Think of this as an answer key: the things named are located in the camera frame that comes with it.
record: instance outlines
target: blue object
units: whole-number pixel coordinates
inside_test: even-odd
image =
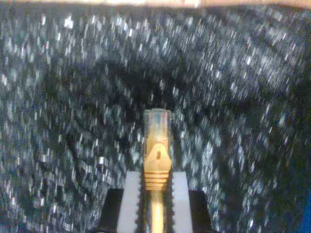
[[[311,233],[311,191],[306,204],[306,209],[303,214],[299,233]]]

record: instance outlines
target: wooden edge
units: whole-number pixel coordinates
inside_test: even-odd
[[[212,6],[237,6],[279,4],[283,6],[311,9],[311,0],[0,0],[2,2],[30,3],[78,3],[93,5],[132,5],[147,7],[197,8]]]

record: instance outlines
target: yellow cable boot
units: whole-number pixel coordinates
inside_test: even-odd
[[[164,109],[145,111],[144,178],[151,192],[152,233],[163,233],[163,191],[172,161],[169,156],[171,112]]]

